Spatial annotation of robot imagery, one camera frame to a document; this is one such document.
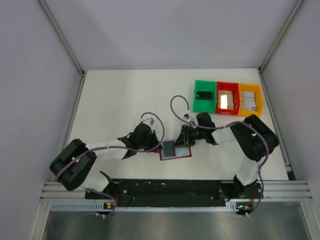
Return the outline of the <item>red leather card holder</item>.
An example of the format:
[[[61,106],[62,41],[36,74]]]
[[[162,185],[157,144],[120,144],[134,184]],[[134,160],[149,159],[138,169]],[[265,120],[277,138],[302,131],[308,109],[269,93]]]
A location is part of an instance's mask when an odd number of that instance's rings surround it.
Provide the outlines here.
[[[176,160],[176,159],[184,159],[184,158],[191,158],[192,152],[190,147],[179,147],[175,148],[175,156],[174,157],[164,157],[164,151],[163,149],[159,152],[159,159],[160,161],[168,161],[168,160]]]

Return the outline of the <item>grey credit card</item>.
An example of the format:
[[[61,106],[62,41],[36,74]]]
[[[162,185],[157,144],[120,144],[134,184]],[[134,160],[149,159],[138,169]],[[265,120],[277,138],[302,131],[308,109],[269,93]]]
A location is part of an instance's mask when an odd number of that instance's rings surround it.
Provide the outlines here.
[[[171,158],[176,156],[173,140],[163,142],[163,156],[165,158]]]

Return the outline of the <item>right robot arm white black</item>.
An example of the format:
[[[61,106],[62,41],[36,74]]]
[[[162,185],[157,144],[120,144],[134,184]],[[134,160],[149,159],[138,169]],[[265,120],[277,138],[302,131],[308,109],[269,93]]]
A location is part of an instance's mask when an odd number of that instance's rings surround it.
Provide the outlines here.
[[[279,145],[276,134],[255,114],[221,128],[215,126],[207,112],[197,114],[196,119],[197,125],[193,122],[182,125],[173,146],[192,147],[197,140],[205,140],[213,146],[236,141],[244,153],[244,159],[233,178],[230,191],[239,197],[248,195],[266,162],[262,158],[269,156]]]

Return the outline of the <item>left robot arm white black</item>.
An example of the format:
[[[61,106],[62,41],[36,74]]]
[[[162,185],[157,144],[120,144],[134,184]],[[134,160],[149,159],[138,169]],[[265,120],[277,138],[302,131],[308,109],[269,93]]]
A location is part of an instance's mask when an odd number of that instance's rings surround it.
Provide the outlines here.
[[[134,131],[113,141],[89,144],[79,138],[72,140],[52,161],[49,169],[67,191],[83,188],[103,192],[113,181],[98,169],[98,164],[127,159],[137,153],[157,153],[161,149],[156,132],[145,120]]]

